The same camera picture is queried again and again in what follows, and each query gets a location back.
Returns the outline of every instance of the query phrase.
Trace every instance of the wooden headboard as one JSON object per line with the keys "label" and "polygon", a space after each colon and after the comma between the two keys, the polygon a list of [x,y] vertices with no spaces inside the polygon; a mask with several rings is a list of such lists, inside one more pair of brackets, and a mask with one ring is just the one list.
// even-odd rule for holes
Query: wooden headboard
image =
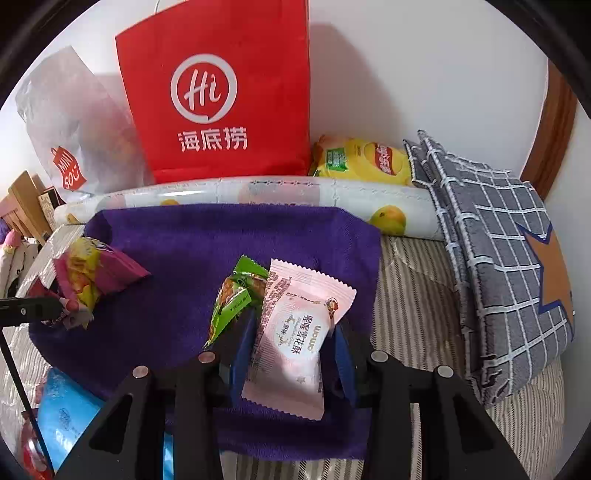
{"label": "wooden headboard", "polygon": [[24,171],[9,187],[8,195],[0,201],[0,218],[22,236],[34,237],[41,245],[51,235],[37,198],[39,191]]}

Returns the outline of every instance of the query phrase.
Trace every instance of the rolled mat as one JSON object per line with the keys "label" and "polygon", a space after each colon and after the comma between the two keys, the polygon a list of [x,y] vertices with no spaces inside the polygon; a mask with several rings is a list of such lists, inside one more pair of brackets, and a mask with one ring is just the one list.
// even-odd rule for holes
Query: rolled mat
{"label": "rolled mat", "polygon": [[168,183],[97,195],[59,206],[57,225],[87,223],[101,210],[196,203],[339,207],[386,235],[443,240],[429,193],[367,181],[318,177],[242,177]]}

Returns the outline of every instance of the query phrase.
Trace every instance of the blue package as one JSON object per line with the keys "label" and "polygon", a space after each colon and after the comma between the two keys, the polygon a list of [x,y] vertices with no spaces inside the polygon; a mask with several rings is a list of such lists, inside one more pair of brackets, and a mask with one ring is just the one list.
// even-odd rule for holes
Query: blue package
{"label": "blue package", "polygon": [[[104,402],[56,368],[49,370],[37,422],[58,470]],[[173,480],[173,438],[164,435],[164,480]]]}

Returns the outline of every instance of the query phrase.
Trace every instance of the haidilao logo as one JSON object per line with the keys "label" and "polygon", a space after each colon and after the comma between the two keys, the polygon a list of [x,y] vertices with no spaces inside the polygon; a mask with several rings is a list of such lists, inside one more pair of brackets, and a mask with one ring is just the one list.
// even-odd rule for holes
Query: haidilao logo
{"label": "haidilao logo", "polygon": [[196,124],[220,120],[234,105],[237,92],[238,81],[230,64],[210,53],[187,58],[170,82],[174,107]]}

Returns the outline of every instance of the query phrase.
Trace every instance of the snack wrapper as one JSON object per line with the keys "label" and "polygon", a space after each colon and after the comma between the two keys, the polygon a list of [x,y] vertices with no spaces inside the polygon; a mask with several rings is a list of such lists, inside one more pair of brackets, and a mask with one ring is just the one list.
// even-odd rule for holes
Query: snack wrapper
{"label": "snack wrapper", "polygon": [[243,255],[232,275],[224,280],[213,305],[209,335],[204,347],[211,345],[224,328],[247,306],[260,306],[269,272]]}
{"label": "snack wrapper", "polygon": [[90,312],[102,295],[122,291],[150,274],[123,252],[89,237],[74,241],[53,262],[65,298],[79,301]]}
{"label": "snack wrapper", "polygon": [[355,294],[328,275],[272,260],[242,397],[320,420],[324,414],[320,347]]}
{"label": "snack wrapper", "polygon": [[313,156],[315,177],[414,186],[406,153],[378,142],[322,135]]}
{"label": "snack wrapper", "polygon": [[52,327],[63,325],[67,330],[80,325],[84,328],[95,319],[90,309],[78,300],[65,299],[60,297],[57,293],[45,288],[41,280],[37,277],[31,288],[29,288],[28,297],[54,297],[60,300],[63,307],[59,318],[54,320],[45,320],[43,323]]}

